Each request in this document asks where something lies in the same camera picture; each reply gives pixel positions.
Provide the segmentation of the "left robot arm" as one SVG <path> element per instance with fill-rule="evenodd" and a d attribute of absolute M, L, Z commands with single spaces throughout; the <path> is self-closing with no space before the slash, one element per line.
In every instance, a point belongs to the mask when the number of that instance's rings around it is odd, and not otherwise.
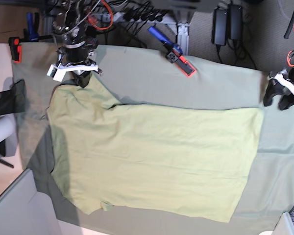
<path fill-rule="evenodd" d="M 294 33 L 294 10 L 290 18 L 284 39 L 288 39 L 290 33 Z M 286 56 L 287 70 L 284 68 L 279 72 L 271 72 L 268 75 L 268 84 L 263 97 L 263 105 L 271 106 L 273 98 L 277 95 L 281 96 L 278 109 L 284 111 L 294 106 L 294 49 L 290 50 Z"/>

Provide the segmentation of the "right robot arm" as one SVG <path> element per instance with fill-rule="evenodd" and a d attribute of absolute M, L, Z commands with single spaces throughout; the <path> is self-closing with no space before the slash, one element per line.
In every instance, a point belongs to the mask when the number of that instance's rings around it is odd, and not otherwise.
<path fill-rule="evenodd" d="M 107 9 L 110 18 L 109 25 L 100 27 L 94 10 L 99 4 Z M 53 40 L 61 40 L 62 45 L 57 46 L 57 60 L 48 70 L 47 75 L 54 81 L 62 82 L 66 73 L 73 75 L 76 85 L 85 88 L 90 81 L 92 72 L 102 74 L 97 63 L 91 59 L 98 47 L 96 37 L 86 34 L 87 27 L 96 30 L 108 30 L 113 24 L 113 12 L 104 0 L 63 0 L 53 27 Z"/>

